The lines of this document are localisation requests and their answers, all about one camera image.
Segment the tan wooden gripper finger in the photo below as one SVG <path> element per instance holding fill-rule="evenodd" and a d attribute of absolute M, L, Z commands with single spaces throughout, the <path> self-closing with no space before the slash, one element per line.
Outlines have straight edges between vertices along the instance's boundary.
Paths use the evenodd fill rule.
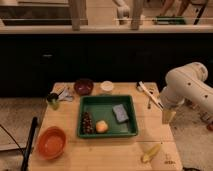
<path fill-rule="evenodd" d="M 176 112 L 174 110 L 164 109 L 162 113 L 162 123 L 169 124 L 175 115 Z"/>

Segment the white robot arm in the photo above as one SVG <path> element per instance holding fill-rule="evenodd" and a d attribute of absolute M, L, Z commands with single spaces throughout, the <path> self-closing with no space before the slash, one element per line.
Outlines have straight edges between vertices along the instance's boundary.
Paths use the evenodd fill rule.
<path fill-rule="evenodd" d="M 186 99 L 197 104 L 208 114 L 213 114 L 213 88 L 205 84 L 207 68 L 200 62 L 192 62 L 171 69 L 165 76 L 166 86 L 159 95 L 163 105 L 162 123 L 172 121 L 175 109 Z"/>

